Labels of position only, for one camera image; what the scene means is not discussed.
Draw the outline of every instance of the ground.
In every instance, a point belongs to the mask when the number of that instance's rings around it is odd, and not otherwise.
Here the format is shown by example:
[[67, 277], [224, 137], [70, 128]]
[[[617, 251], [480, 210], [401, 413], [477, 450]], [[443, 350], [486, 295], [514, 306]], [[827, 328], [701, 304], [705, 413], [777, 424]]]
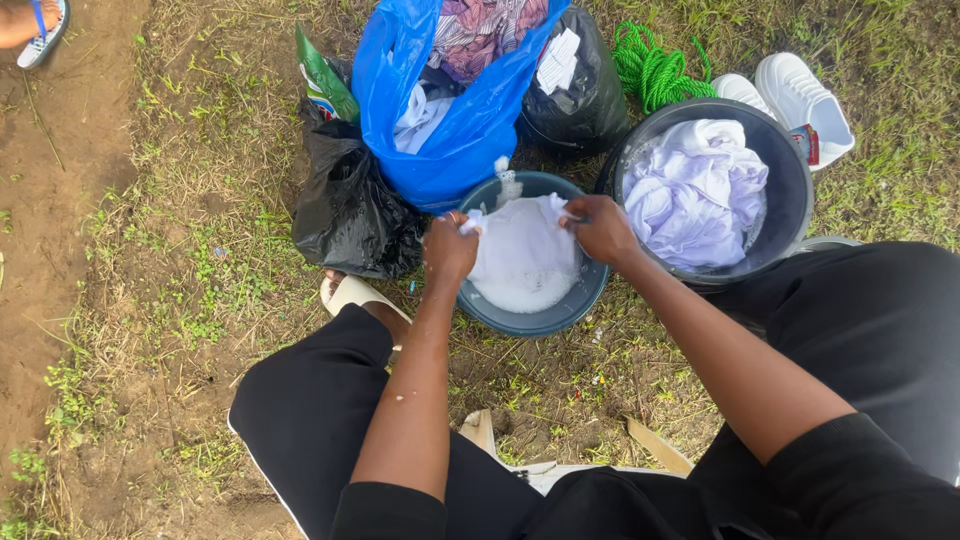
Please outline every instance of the ground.
[[[0, 56], [0, 211], [11, 212], [0, 217], [0, 230], [10, 226], [0, 233], [0, 409], [10, 411], [0, 452], [17, 461], [0, 470], [12, 496], [0, 538], [297, 537], [224, 420], [246, 369], [327, 320], [320, 269], [289, 240], [309, 166], [294, 115], [294, 23], [323, 54], [349, 59], [374, 2], [77, 4], [69, 45], [26, 85], [13, 54]], [[691, 35], [715, 74], [801, 55], [858, 139], [816, 175], [809, 233], [958, 249], [954, 2], [585, 7], [608, 43], [621, 20], [649, 25], [661, 46], [684, 49], [695, 76]], [[526, 147], [515, 159], [584, 186], [601, 163], [560, 164]], [[411, 281], [422, 275], [375, 286], [412, 312]], [[451, 426], [492, 409], [508, 463], [659, 468], [626, 435], [625, 415], [692, 460], [722, 423], [618, 277], [586, 318], [550, 337], [454, 319]]]

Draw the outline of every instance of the coiled rope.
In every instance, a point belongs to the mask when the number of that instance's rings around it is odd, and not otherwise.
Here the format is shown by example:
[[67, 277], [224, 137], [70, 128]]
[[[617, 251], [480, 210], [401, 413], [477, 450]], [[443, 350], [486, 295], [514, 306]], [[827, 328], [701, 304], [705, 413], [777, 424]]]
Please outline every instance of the coiled rope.
[[[640, 31], [650, 41], [649, 47], [643, 42]], [[703, 81], [694, 81], [686, 76], [684, 53], [674, 51], [668, 55], [663, 52], [657, 46], [653, 32], [647, 27], [630, 21], [624, 21], [616, 27], [615, 45], [611, 51], [616, 72], [620, 75], [623, 90], [628, 94], [635, 93], [640, 99], [644, 114], [690, 98], [717, 97], [709, 85], [711, 70], [707, 53], [696, 37], [691, 36], [690, 40], [704, 63]]]

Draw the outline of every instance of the white sneaker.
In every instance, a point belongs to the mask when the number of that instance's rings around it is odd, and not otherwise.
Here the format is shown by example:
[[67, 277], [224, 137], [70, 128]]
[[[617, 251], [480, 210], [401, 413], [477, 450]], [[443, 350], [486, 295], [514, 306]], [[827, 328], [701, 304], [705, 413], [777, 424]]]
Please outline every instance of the white sneaker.
[[853, 148], [853, 134], [836, 96], [824, 88], [796, 55], [777, 53], [756, 68], [756, 89], [787, 131], [805, 124], [820, 138], [820, 164], [829, 165]]
[[47, 53], [53, 50], [54, 45], [60, 40], [63, 32], [66, 31], [67, 21], [70, 20], [70, 4], [67, 3], [67, 0], [58, 0], [57, 4], [60, 6], [60, 20], [57, 22], [57, 26], [47, 31], [46, 39], [34, 37], [27, 43], [27, 48], [16, 59], [16, 64], [20, 67], [33, 69], [40, 65], [46, 58]]
[[710, 85], [713, 86], [713, 90], [718, 96], [739, 101], [740, 103], [746, 103], [754, 109], [760, 109], [766, 112], [774, 120], [777, 119], [774, 112], [770, 110], [766, 102], [763, 101], [760, 92], [756, 91], [756, 87], [751, 85], [746, 77], [737, 75], [736, 73], [728, 73], [717, 77]]

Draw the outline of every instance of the slide sandal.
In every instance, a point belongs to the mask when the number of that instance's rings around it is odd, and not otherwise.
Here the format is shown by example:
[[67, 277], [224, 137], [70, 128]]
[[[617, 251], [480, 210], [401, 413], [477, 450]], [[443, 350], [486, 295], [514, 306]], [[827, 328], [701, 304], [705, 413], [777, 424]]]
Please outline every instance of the slide sandal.
[[[394, 306], [393, 302], [387, 300], [379, 291], [356, 276], [347, 275], [344, 280], [337, 285], [337, 290], [334, 291], [333, 297], [331, 298], [330, 286], [332, 284], [333, 280], [324, 277], [324, 281], [320, 283], [320, 297], [326, 310], [334, 317], [336, 317], [337, 314], [340, 313], [340, 310], [347, 304], [362, 306], [367, 302], [382, 302], [402, 315], [408, 323], [413, 324], [414, 322], [413, 319], [408, 317], [399, 307]], [[394, 347], [394, 351], [399, 351], [401, 348], [402, 346], [397, 345]]]
[[60, 36], [66, 31], [67, 21], [70, 19], [70, 4], [67, 0], [57, 0], [60, 6], [60, 21], [53, 30], [47, 32], [47, 25], [43, 22], [43, 13], [40, 11], [39, 0], [33, 0], [36, 25], [40, 29], [40, 36], [34, 37], [27, 43], [27, 48], [20, 53], [16, 64], [24, 69], [33, 69], [43, 63], [43, 59], [53, 50]]

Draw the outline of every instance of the dry grass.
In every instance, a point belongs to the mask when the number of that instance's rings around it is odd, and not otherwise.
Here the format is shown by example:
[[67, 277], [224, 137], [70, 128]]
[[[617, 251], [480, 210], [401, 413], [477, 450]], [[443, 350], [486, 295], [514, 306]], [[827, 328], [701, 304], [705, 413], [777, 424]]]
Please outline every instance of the dry grass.
[[[349, 58], [374, 3], [157, 0], [135, 41], [138, 182], [85, 229], [94, 270], [51, 374], [59, 404], [4, 527], [41, 538], [295, 536], [242, 444], [227, 432], [253, 363], [325, 320], [319, 269], [289, 241], [306, 176], [294, 106], [296, 19]], [[948, 1], [597, 1], [616, 24], [648, 23], [669, 50], [707, 47], [714, 73], [750, 74], [795, 51], [840, 97], [857, 147], [818, 175], [811, 233], [923, 239], [957, 249], [960, 19]], [[700, 66], [691, 66], [699, 73]], [[515, 164], [590, 186], [600, 160]], [[420, 275], [377, 286], [413, 311]], [[659, 467], [626, 435], [631, 414], [696, 459], [722, 419], [642, 299], [613, 278], [590, 315], [542, 339], [506, 338], [455, 314], [450, 419], [494, 411], [508, 462]]]

